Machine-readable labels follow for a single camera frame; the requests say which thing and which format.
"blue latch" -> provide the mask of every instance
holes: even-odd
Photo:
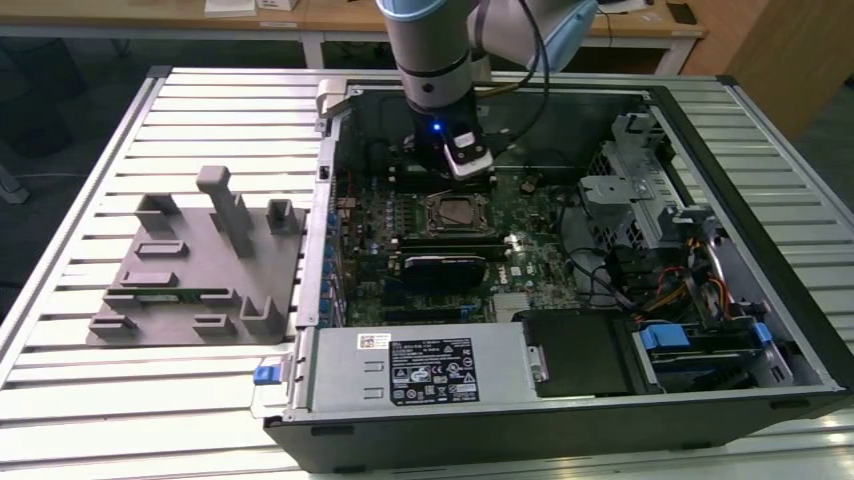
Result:
[[[282,365],[262,365],[252,375],[255,385],[279,385],[282,383]]]
[[[641,331],[641,340],[643,340],[643,348],[653,350],[655,348],[690,347],[691,342],[685,333],[682,325],[663,323],[650,325]]]
[[[771,331],[769,330],[769,326],[765,323],[754,323],[753,331],[757,332],[757,337],[759,337],[759,343],[762,345],[770,345],[771,343],[774,343]]]

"warning label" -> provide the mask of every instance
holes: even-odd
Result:
[[[480,400],[471,338],[390,342],[388,357],[399,407]]]

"red wire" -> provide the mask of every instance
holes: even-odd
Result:
[[[685,267],[667,267],[665,270],[662,270],[662,273],[658,276],[658,290],[655,291],[657,297],[662,294],[662,289],[665,288],[665,277],[667,276],[667,274],[671,272],[681,272],[683,270]]]

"slotted metal table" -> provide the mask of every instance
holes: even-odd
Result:
[[[318,82],[396,74],[162,71],[143,84],[0,327],[4,479],[315,478],[250,412],[252,371],[290,344],[96,349],[85,345],[87,327],[139,226],[132,211],[142,194],[171,192],[182,206],[207,205],[194,193],[195,174],[218,163],[231,169],[232,190],[250,206],[286,197],[310,208],[320,154]],[[499,81],[515,78],[496,75]],[[670,87],[818,304],[854,341],[854,217],[741,88],[710,77],[561,75],[554,81]],[[677,166],[702,202],[679,160]],[[842,410],[723,448],[378,472],[371,478],[850,478],[853,445],[854,411]]]

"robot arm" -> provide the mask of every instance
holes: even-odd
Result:
[[[456,180],[483,173],[492,152],[476,116],[471,44],[534,68],[538,42],[519,0],[376,0],[414,118],[422,164],[447,165]],[[539,0],[531,13],[554,69],[581,47],[595,0]]]

